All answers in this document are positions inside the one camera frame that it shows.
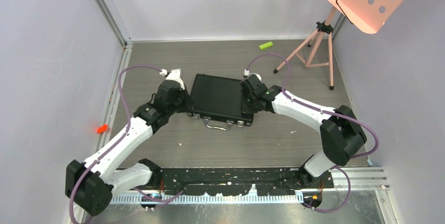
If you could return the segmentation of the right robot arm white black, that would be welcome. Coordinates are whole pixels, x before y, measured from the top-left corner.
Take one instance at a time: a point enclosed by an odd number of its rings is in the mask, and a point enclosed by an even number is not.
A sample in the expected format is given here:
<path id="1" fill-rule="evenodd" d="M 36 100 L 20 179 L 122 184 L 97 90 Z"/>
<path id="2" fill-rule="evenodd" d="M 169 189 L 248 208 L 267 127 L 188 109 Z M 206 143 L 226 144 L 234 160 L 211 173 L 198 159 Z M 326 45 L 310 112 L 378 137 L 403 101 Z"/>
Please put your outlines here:
<path id="1" fill-rule="evenodd" d="M 355 114 L 347 106 L 321 106 L 295 97 L 280 86 L 268 88 L 255 74 L 242 79 L 240 85 L 249 112 L 284 115 L 319 133 L 322 149 L 296 173 L 297 182 L 305 187 L 314 187 L 332 167 L 346 165 L 367 142 Z"/>

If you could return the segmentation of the black poker set case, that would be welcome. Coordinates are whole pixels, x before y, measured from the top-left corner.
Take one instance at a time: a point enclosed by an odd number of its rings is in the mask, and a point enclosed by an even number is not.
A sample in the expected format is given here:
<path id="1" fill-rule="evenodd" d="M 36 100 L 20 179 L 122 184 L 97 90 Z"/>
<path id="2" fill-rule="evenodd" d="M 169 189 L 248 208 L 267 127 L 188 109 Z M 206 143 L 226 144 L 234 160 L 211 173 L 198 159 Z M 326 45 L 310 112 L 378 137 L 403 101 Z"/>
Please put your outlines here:
<path id="1" fill-rule="evenodd" d="M 187 115 L 204 120 L 209 129 L 227 131 L 232 125 L 251 126 L 253 113 L 243 112 L 240 80 L 197 74 L 189 93 L 192 104 Z"/>

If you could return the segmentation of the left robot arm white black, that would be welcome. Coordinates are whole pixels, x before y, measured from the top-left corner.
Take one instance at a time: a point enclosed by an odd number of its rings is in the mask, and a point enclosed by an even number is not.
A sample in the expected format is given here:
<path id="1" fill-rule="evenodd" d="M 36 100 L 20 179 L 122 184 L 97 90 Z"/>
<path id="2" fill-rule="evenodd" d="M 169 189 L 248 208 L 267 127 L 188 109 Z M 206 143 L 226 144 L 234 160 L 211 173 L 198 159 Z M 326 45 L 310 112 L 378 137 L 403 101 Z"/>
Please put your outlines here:
<path id="1" fill-rule="evenodd" d="M 144 141 L 168 123 L 175 113 L 187 110 L 189 95 L 180 80 L 164 80 L 154 99 L 138 107 L 129 123 L 102 149 L 83 162 L 71 161 L 66 168 L 65 194 L 89 215 L 97 216 L 118 196 L 138 186 L 156 189 L 161 168 L 144 158 L 124 170 L 121 163 Z"/>

